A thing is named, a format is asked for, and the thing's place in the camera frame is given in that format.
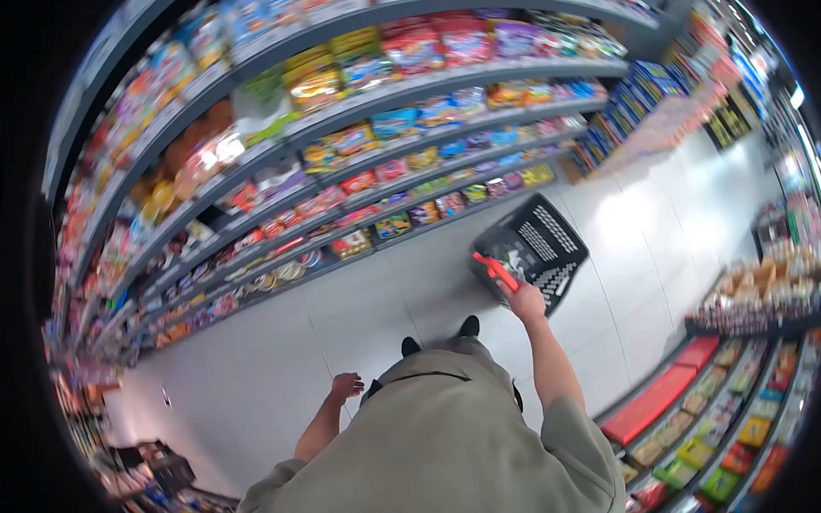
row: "aisle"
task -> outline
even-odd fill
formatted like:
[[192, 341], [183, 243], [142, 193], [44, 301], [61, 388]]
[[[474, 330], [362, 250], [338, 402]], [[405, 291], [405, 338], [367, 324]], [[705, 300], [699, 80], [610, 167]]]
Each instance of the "aisle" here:
[[[723, 263], [754, 255], [751, 220], [778, 191], [762, 148], [752, 135], [718, 155], [700, 132], [652, 169], [541, 190], [591, 253], [551, 318], [591, 415], [679, 342], [682, 315]], [[190, 459], [201, 488], [241, 497], [291, 456], [334, 374], [356, 371], [370, 383], [400, 358], [403, 337], [451, 336], [469, 314], [538, 430], [525, 330], [465, 266], [470, 242], [515, 206], [375, 254], [140, 362], [123, 392], [106, 397], [121, 438], [160, 437]], [[343, 425], [358, 403], [347, 402]]]

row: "gray shirt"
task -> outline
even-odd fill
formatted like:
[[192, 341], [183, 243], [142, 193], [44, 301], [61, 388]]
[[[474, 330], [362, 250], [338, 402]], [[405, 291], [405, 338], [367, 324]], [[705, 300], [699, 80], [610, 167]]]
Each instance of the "gray shirt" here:
[[[463, 376], [462, 381], [447, 375]], [[305, 511], [624, 511], [616, 457], [570, 396], [525, 424], [507, 372], [427, 350], [390, 368], [383, 388], [313, 461], [292, 459], [252, 486], [242, 513]]]

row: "sleeve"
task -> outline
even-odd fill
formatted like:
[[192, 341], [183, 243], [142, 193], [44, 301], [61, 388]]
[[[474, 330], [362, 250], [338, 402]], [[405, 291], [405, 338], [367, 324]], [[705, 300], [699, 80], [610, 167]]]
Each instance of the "sleeve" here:
[[296, 473], [305, 468], [306, 465], [308, 465], [307, 462], [292, 458], [275, 466], [271, 474], [268, 474], [265, 479], [248, 488], [248, 492], [236, 508], [236, 512], [271, 511], [265, 506], [273, 503], [277, 498], [279, 489], [293, 479]]
[[623, 512], [625, 486], [618, 460], [601, 429], [571, 396], [560, 396], [544, 412], [542, 444], [587, 497], [609, 498], [601, 511]]

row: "left hand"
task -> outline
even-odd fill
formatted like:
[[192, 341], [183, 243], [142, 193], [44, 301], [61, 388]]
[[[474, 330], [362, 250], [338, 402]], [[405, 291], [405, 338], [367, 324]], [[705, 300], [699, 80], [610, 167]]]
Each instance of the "left hand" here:
[[344, 402], [348, 397], [358, 396], [364, 389], [365, 384], [362, 382], [362, 378], [359, 374], [342, 373], [333, 379], [331, 396]]

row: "red basket handle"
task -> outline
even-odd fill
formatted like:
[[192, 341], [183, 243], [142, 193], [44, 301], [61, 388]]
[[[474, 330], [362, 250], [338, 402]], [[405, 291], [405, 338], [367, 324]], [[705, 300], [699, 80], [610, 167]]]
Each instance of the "red basket handle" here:
[[479, 253], [473, 253], [473, 258], [484, 264], [487, 268], [488, 276], [491, 278], [499, 278], [511, 291], [516, 292], [519, 290], [519, 282], [516, 281], [498, 260], [492, 257], [484, 257]]

